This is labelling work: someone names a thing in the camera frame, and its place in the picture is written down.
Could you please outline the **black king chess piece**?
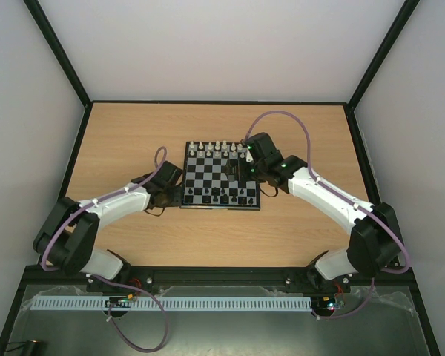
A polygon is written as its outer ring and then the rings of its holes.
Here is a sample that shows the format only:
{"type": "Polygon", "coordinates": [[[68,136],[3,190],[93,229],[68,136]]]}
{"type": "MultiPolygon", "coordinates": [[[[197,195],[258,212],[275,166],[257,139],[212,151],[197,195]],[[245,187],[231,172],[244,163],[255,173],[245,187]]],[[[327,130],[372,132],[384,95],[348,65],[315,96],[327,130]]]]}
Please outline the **black king chess piece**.
{"type": "Polygon", "coordinates": [[[228,196],[228,195],[223,195],[223,196],[221,197],[221,203],[222,203],[223,205],[227,205],[227,204],[229,204],[229,196],[228,196]]]}

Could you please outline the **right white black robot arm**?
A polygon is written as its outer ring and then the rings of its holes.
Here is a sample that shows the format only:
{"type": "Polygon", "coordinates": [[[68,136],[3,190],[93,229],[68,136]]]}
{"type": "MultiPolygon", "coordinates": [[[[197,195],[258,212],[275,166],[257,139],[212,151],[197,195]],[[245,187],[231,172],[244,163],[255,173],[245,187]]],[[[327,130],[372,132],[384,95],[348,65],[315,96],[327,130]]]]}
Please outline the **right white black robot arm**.
{"type": "Polygon", "coordinates": [[[309,272],[310,285],[327,289],[336,277],[362,274],[375,277],[379,272],[402,274],[409,269],[389,268],[399,254],[406,254],[398,220],[392,206],[377,205],[347,194],[317,174],[310,159],[283,157],[267,133],[245,138],[230,149],[240,149],[240,170],[249,179],[266,182],[277,190],[300,198],[333,219],[348,235],[349,244],[327,251],[314,261],[309,272]]]}

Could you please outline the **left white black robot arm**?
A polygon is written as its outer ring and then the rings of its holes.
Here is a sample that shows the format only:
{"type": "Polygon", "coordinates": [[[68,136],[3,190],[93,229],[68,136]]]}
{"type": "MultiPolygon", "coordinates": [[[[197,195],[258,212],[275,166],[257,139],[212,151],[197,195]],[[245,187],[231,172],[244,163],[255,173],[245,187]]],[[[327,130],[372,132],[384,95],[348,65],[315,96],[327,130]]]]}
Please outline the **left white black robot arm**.
{"type": "Polygon", "coordinates": [[[125,261],[97,248],[97,234],[129,214],[178,205],[181,176],[180,168],[164,161],[154,172],[102,197],[58,200],[33,241],[33,250],[42,256],[42,269],[62,271],[67,276],[84,273],[116,278],[125,261]]]}

